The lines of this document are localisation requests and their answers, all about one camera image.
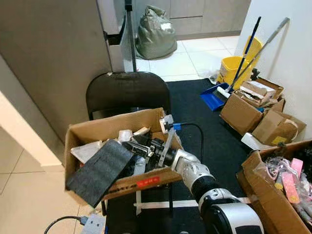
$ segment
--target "refrigerator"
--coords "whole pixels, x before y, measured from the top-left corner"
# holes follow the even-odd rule
[[[91,80],[133,70],[125,14],[124,0],[0,1],[0,53],[63,142]]]

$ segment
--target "electric cable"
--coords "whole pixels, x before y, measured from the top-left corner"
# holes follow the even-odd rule
[[[76,219],[76,220],[80,221],[80,223],[81,223],[81,218],[82,218],[82,217],[77,217],[77,216],[64,216],[64,217],[58,218],[57,220],[54,220],[54,221],[47,227],[47,229],[44,231],[44,234],[47,234],[48,231],[51,229],[51,227],[52,227],[54,224],[56,224],[57,222],[59,222],[59,221],[61,221],[61,220],[63,220],[63,219],[69,219],[69,218]]]
[[[181,126],[187,126],[187,125],[192,125],[197,127],[197,129],[200,131],[200,163],[203,164],[203,159],[204,159],[204,133],[203,130],[200,128],[199,125],[196,123],[180,123]]]

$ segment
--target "blue dustpan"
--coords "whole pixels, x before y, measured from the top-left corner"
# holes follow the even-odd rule
[[[227,83],[221,83],[211,87],[200,94],[200,97],[205,101],[205,103],[209,106],[212,111],[217,110],[221,106],[224,105],[224,102],[220,100],[217,96],[213,94],[213,92],[218,88],[227,89],[229,85]]]

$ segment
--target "yellow mop bucket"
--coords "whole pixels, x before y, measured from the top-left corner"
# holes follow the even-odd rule
[[[257,39],[254,38],[252,41],[252,44],[250,45],[248,54],[245,58],[245,61],[242,65],[241,71],[244,70],[247,65],[250,63],[250,61],[255,57],[255,55],[261,50],[262,43]],[[251,72],[255,65],[257,64],[260,56],[252,63],[252,65],[245,71],[245,73],[236,81],[233,89],[236,90],[240,87],[240,85],[250,79]],[[231,85],[233,83],[233,80],[235,78],[235,74],[238,70],[239,64],[242,60],[242,56],[231,56],[224,58],[221,62],[221,68],[220,73],[218,75],[218,78],[216,81],[220,83],[228,83]]]

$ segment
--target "black chair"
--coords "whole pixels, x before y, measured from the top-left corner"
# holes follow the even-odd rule
[[[167,84],[159,76],[149,72],[100,75],[89,84],[86,102],[90,120],[95,119],[95,114],[101,118],[159,107],[167,114],[171,113]],[[169,184],[169,204],[172,213],[172,183]],[[106,215],[104,202],[102,212]]]

